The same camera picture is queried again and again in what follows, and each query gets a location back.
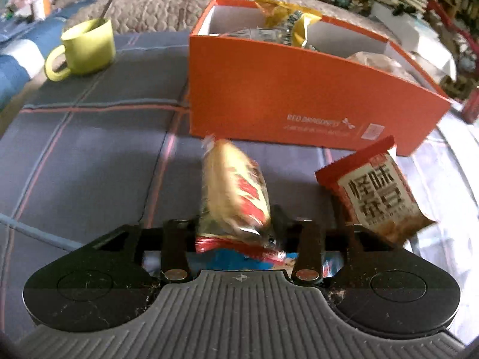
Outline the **metal spoon in mug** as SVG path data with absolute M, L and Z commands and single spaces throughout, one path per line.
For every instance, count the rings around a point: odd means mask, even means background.
M 105 6 L 103 7 L 103 9 L 102 9 L 102 11 L 101 11 L 100 16 L 98 17 L 98 20 L 99 20 L 100 22 L 102 22 L 103 19 L 106 17 L 106 14 L 107 14 L 108 10 L 110 9 L 112 3 L 113 3 L 113 0 L 108 0 L 108 1 L 106 2 Z

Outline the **blue striped cloth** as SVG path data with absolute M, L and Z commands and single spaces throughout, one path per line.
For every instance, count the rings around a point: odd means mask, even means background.
M 1 45 L 1 110 L 43 69 L 49 53 L 61 43 L 66 21 L 96 1 L 73 2 Z

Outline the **silver grey snack packet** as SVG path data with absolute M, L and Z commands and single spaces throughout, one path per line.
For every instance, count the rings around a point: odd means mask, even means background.
M 281 28 L 244 28 L 232 33 L 222 34 L 222 36 L 281 45 L 292 44 L 289 31 Z

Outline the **red white bean snack packet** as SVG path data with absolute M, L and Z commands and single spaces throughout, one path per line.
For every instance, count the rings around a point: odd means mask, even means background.
M 396 245 L 430 225 L 395 161 L 393 136 L 376 141 L 316 172 L 317 182 L 334 193 L 349 221 Z

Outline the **quilted pink sofa cover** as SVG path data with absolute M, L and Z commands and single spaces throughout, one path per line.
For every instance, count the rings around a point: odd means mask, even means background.
M 93 0 L 66 21 L 65 29 L 101 14 L 108 0 Z M 115 33 L 151 33 L 190 31 L 211 0 L 112 0 L 106 17 Z M 326 16 L 363 27 L 381 36 L 395 39 L 387 27 L 365 16 L 317 0 L 276 0 L 319 10 Z

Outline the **orange cardboard box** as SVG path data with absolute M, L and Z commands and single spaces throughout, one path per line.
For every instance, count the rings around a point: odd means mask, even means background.
M 358 150 L 391 135 L 413 153 L 451 107 L 395 42 L 330 16 L 309 27 L 307 48 L 222 36 L 259 28 L 249 0 L 212 0 L 189 38 L 190 131 L 205 137 Z M 419 84 L 347 60 L 395 59 Z

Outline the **yellow snack bag in box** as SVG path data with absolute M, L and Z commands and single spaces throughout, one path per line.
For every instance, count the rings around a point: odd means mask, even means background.
M 276 0 L 254 0 L 265 18 L 264 28 L 287 29 L 291 46 L 307 48 L 309 27 L 322 20 L 322 13 L 308 7 Z

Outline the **blue snack packet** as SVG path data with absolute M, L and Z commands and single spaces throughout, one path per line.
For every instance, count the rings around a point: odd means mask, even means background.
M 190 276 L 196 278 L 203 270 L 210 271 L 285 271 L 288 278 L 292 277 L 297 253 L 289 253 L 279 264 L 250 258 L 234 250 L 217 249 L 205 253 L 186 253 Z M 326 251 L 322 264 L 322 274 L 325 278 L 335 276 L 344 266 L 342 255 L 338 251 Z

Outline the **white paper bag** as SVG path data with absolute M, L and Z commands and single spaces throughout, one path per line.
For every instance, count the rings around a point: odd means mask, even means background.
M 424 20 L 405 13 L 394 16 L 391 7 L 378 2 L 373 4 L 371 14 L 395 35 L 402 48 L 436 83 L 444 77 L 456 80 L 457 69 L 452 53 Z

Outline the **beige red candy bar packet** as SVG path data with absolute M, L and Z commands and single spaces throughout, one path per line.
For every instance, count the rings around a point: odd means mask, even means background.
M 267 263 L 284 263 L 287 253 L 271 224 L 259 165 L 228 139 L 210 135 L 203 147 L 196 252 L 227 249 Z

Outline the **yellow-green mug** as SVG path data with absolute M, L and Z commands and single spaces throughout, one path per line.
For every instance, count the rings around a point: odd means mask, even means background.
M 90 19 L 66 30 L 61 44 L 48 55 L 44 71 L 53 82 L 65 80 L 72 74 L 99 72 L 115 58 L 116 48 L 110 19 Z

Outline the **plaid grey tablecloth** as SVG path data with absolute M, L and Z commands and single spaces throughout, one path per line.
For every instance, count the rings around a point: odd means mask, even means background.
M 104 72 L 46 82 L 19 103 L 1 138 L 1 330 L 34 323 L 30 275 L 122 224 L 156 227 L 196 215 L 202 144 L 188 133 L 186 33 L 122 35 Z M 451 331 L 478 335 L 478 128 L 450 111 L 399 158 L 434 225 L 410 248 L 462 290 Z

